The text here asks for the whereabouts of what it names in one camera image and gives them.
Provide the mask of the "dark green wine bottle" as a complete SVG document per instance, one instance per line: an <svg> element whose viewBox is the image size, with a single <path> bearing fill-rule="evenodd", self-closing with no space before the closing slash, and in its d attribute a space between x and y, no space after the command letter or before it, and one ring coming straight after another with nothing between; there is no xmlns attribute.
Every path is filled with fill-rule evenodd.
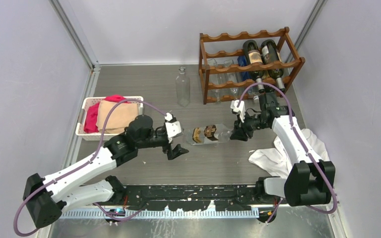
<svg viewBox="0 0 381 238"><path fill-rule="evenodd" d="M262 81L263 81L264 83L270 83L270 84L271 84L270 76L269 76L267 70L263 71L263 76L262 76L261 79L262 79Z"/></svg>

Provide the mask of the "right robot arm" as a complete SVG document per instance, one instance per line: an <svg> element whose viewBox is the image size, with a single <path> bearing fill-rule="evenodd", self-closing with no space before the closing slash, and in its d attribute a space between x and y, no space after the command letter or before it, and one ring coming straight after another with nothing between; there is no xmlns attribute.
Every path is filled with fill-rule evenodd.
<svg viewBox="0 0 381 238"><path fill-rule="evenodd" d="M233 100L230 108L237 115L232 140L247 141L254 131L271 128L281 140L292 168L286 178L261 178L257 182L256 199L263 204L275 196L287 201L290 206L309 206L333 202L337 206L333 189L335 166L324 161L302 135L291 106L282 106L273 93L259 99L260 112L250 115L241 100Z"/></svg>

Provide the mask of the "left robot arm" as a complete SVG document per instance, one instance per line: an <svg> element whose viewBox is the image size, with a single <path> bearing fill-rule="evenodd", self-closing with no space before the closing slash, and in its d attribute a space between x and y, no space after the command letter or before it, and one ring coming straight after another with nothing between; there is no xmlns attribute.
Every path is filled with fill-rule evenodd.
<svg viewBox="0 0 381 238"><path fill-rule="evenodd" d="M134 159L139 149L160 147L168 160L188 153L180 144L172 147L173 138L182 134L180 122L167 114L164 124L153 128L153 120L137 116L124 132L113 136L91 155L50 175L35 173L28 177L23 202L36 228L55 222L63 213L96 202L118 205L125 198L123 185L114 176L92 185L85 182Z"/></svg>

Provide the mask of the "green wine bottle front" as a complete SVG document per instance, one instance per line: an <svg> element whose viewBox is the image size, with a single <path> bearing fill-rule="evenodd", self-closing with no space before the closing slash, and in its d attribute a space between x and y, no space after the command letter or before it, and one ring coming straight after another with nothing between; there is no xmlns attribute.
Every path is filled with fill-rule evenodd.
<svg viewBox="0 0 381 238"><path fill-rule="evenodd" d="M277 50L277 45L271 39L265 40L262 42L261 54L262 54L264 64L274 63L275 61L281 62L280 54ZM268 69L267 72L268 72L268 75L275 80L277 88L279 88L282 92L284 92L285 84L282 79L284 75L284 69L282 68Z"/></svg>

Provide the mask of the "clear whisky bottle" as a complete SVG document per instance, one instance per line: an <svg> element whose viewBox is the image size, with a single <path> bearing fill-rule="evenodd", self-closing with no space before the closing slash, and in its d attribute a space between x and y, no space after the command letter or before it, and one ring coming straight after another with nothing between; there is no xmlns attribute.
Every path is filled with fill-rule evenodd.
<svg viewBox="0 0 381 238"><path fill-rule="evenodd" d="M222 123L195 127L184 131L185 140L191 145L225 143L230 140L231 134L232 130Z"/></svg>

